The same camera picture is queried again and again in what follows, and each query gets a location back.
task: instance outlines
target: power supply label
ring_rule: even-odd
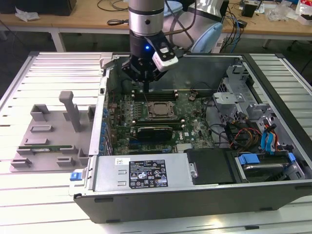
[[[129,187],[131,189],[167,187],[165,160],[130,161]]]

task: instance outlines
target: blue latch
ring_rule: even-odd
[[[293,153],[288,153],[288,157],[289,157],[289,159],[290,159],[291,162],[296,161],[296,158],[295,158],[295,156],[293,155]]]
[[[71,172],[70,181],[82,180],[82,172]]]
[[[258,156],[256,154],[243,154],[238,157],[241,165],[244,164],[258,164],[260,163]]]

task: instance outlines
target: gray plastic bracket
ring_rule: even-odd
[[[94,120],[94,114],[96,112],[96,106],[89,106],[88,107],[88,117],[89,117],[89,121],[93,121]]]
[[[19,155],[34,155],[34,152],[31,149],[17,149],[16,152]]]
[[[80,163],[84,166],[88,165],[89,157],[85,155],[82,151],[82,149],[79,149],[78,151],[78,159],[80,160]]]
[[[52,125],[36,125],[30,127],[32,133],[50,133],[53,130]]]
[[[11,165],[15,168],[30,167],[31,161],[28,158],[15,158],[11,161]]]
[[[68,166],[74,166],[75,161],[74,161],[73,157],[71,157],[71,156],[59,156],[57,158],[57,164],[60,167],[68,167]]]
[[[39,139],[26,139],[24,145],[47,145],[48,144],[47,138],[39,138]]]
[[[78,149],[76,146],[72,146],[71,148],[60,148],[60,151],[64,155],[69,155],[69,154],[77,154]]]
[[[72,91],[62,91],[58,97],[59,101],[64,103],[67,110],[68,117],[72,122],[73,128],[76,133],[80,132],[80,117],[77,105],[73,104],[74,94]]]
[[[30,111],[30,115],[33,117],[34,121],[46,121],[44,114],[50,113],[47,106],[44,104],[36,104]]]

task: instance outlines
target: white paper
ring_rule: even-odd
[[[28,22],[29,20],[38,20],[40,19],[37,12],[25,12],[17,9],[15,7],[16,13],[15,16],[20,18],[21,20]]]
[[[288,17],[288,18],[290,18],[290,19],[293,19],[293,20],[297,20],[297,19],[298,19],[298,16],[299,16],[299,15],[297,15],[296,12],[295,12],[294,10],[290,10],[290,11],[287,13],[287,15],[286,15],[286,17]]]

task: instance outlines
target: connector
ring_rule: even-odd
[[[242,21],[241,19],[239,19],[237,23],[240,28],[245,28],[247,26],[247,22]]]

